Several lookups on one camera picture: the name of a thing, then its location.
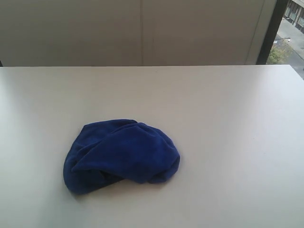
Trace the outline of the blue towel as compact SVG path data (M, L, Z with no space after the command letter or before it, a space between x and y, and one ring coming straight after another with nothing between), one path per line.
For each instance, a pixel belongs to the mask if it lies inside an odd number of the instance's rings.
M122 180L158 184L177 172L180 159L173 141L160 129L129 119L90 123L67 153L63 179L77 195Z

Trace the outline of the black window frame post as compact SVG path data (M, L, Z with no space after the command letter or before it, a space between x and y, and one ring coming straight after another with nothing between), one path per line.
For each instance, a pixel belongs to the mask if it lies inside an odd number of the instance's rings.
M257 65L265 65L270 54L273 42L276 38L276 34L278 32L281 20L283 18L285 9L287 7L288 0L277 0L273 14L271 16L266 35L264 37L264 41L262 47L260 49L256 64Z

